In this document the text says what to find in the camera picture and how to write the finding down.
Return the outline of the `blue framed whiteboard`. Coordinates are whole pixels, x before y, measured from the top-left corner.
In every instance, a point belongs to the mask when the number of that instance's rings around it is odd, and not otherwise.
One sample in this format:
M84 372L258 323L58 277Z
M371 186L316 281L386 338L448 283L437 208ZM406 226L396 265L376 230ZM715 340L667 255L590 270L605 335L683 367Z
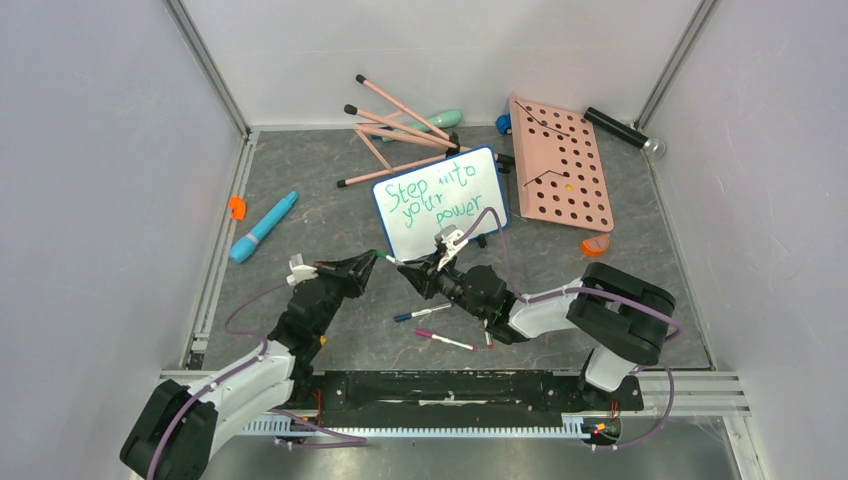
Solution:
M448 226L476 238L509 223L503 182L489 145L378 181L372 196L389 252L401 261L435 251L435 236Z

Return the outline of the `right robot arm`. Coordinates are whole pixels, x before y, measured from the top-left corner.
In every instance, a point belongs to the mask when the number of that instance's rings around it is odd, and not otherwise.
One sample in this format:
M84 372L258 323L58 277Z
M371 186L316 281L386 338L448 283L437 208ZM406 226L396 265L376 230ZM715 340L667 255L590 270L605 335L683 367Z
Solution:
M423 298L442 295L501 343L571 329L595 340L599 346L577 382L580 400L591 408L612 401L637 368L657 365L664 344L682 328L669 292L601 262L566 285L536 294L512 292L489 265L462 272L430 256L397 269Z

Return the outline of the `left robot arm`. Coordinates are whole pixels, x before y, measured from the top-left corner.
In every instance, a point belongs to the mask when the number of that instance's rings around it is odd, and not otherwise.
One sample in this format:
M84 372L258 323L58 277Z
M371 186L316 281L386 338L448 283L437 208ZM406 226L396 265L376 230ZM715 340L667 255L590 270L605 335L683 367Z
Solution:
M200 380L160 383L119 451L120 461L145 479L198 479L217 451L273 408L306 405L314 394L311 362L347 299L361 296L379 254L368 250L311 265L290 261L292 296L258 346Z

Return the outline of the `green whiteboard marker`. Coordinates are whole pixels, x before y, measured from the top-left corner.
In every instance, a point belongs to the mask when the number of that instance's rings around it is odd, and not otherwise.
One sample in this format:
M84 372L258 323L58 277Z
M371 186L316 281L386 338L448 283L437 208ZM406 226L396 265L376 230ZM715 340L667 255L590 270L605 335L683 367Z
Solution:
M388 254L386 254L386 255L384 256L384 258L385 258L387 261L391 262L392 264L394 264L394 265L396 265L396 266L397 266L397 265L402 265L402 264L403 264L403 262L402 262L402 261L400 261L400 260L396 259L395 257L393 257L393 256L391 256L391 255L388 255Z

